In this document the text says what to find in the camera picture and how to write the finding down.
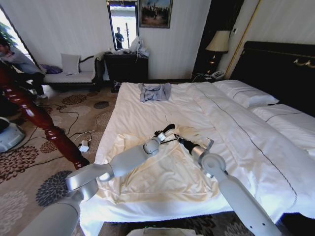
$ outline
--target wooden bedpost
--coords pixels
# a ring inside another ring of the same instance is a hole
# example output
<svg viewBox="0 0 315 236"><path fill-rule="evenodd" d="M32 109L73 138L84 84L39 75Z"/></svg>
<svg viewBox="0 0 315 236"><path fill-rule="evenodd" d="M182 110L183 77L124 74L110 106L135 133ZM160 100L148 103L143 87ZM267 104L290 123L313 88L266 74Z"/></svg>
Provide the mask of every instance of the wooden bedpost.
<svg viewBox="0 0 315 236"><path fill-rule="evenodd" d="M0 89L4 96L12 103L19 106L21 112L37 127L45 131L46 137L53 142L61 154L74 164L76 169L89 165L78 147L65 135L65 133L54 125L51 117L41 107L33 103L32 97L14 81L14 73L2 62L0 62Z"/></svg>

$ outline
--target table lamp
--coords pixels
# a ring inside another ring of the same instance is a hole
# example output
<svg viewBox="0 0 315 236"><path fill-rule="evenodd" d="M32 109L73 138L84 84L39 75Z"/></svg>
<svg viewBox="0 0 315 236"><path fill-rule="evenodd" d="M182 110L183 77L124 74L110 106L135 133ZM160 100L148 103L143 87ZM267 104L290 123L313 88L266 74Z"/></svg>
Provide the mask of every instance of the table lamp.
<svg viewBox="0 0 315 236"><path fill-rule="evenodd" d="M208 74L213 73L217 69L222 54L228 52L229 37L229 30L219 30L216 32L209 45L206 47L206 50L212 52L213 54L209 61L211 68L207 71Z"/></svg>

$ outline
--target window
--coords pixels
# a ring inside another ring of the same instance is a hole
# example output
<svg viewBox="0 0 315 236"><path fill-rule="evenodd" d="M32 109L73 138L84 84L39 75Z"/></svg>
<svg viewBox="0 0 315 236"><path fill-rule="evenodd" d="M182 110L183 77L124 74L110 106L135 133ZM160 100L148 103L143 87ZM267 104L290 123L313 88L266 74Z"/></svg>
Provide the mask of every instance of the window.
<svg viewBox="0 0 315 236"><path fill-rule="evenodd" d="M136 1L107 1L115 49L129 48L138 35Z"/></svg>
<svg viewBox="0 0 315 236"><path fill-rule="evenodd" d="M9 19L7 18L2 8L0 8L0 37L4 38L10 44L10 46L16 47L22 53L24 53L24 55L27 56L31 61L33 61L29 51L24 46L23 42L18 36L18 33L11 25Z"/></svg>

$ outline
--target white device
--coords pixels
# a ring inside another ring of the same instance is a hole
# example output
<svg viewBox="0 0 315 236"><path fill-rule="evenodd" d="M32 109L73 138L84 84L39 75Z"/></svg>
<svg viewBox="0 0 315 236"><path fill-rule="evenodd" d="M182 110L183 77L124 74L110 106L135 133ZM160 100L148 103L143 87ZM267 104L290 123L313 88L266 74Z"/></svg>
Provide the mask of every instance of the white device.
<svg viewBox="0 0 315 236"><path fill-rule="evenodd" d="M230 176L226 169L225 160L218 154L210 153L214 141L203 148L174 134L179 143L193 156L194 163L209 178L215 177L219 183L219 190L243 224L256 236L281 236L282 233L272 222L268 214L250 194L245 186L234 176Z"/></svg>
<svg viewBox="0 0 315 236"><path fill-rule="evenodd" d="M0 117L0 126L0 152L8 151L25 137L23 131L7 118Z"/></svg>
<svg viewBox="0 0 315 236"><path fill-rule="evenodd" d="M222 78L225 75L225 72L222 70L216 71L213 74L198 74L194 77L194 79L192 80L192 83L197 79L197 77L199 76L203 76L206 80L208 79L215 79L218 80L220 78Z"/></svg>
<svg viewBox="0 0 315 236"><path fill-rule="evenodd" d="M213 74L211 74L211 78L218 80L218 79L221 79L224 75L225 75L224 71L218 70L218 71L214 72Z"/></svg>
<svg viewBox="0 0 315 236"><path fill-rule="evenodd" d="M89 142L87 140L82 140L79 150L80 152L87 152L89 150Z"/></svg>
<svg viewBox="0 0 315 236"><path fill-rule="evenodd" d="M163 131L155 132L154 137L116 155L108 164L91 164L68 175L66 178L68 195L45 208L19 235L70 236L80 217L79 204L90 199L98 191L96 179L110 181L114 177L128 174L149 157L158 153L161 142L166 138L165 133L173 128L175 125L171 124ZM179 135L175 137L194 157L194 162L201 171L206 176L214 176L217 179L221 193L250 231L256 236L282 235L243 184L236 177L227 174L225 160L209 152L214 143L213 140L208 143L207 148L203 148Z"/></svg>

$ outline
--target wall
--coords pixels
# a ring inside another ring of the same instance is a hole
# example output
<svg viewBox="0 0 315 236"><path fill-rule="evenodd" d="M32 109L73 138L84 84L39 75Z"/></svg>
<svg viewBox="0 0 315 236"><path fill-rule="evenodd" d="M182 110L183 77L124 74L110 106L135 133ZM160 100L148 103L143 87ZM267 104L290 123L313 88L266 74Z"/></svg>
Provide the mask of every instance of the wall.
<svg viewBox="0 0 315 236"><path fill-rule="evenodd" d="M245 0L235 27L244 29L254 5L258 0ZM285 42L314 44L315 42L315 1L314 0L262 0L260 7L252 21L246 41ZM229 52L222 57L219 64L220 70L226 70L243 32L238 31L229 42ZM234 61L229 77L242 52L239 50Z"/></svg>
<svg viewBox="0 0 315 236"><path fill-rule="evenodd" d="M174 0L170 29L139 28L150 50L151 79L191 77L210 0Z"/></svg>
<svg viewBox="0 0 315 236"><path fill-rule="evenodd" d="M190 78L210 0L174 0L170 29L139 28L150 50L150 79ZM61 66L60 53L82 57L113 48L105 0L0 0L39 63Z"/></svg>

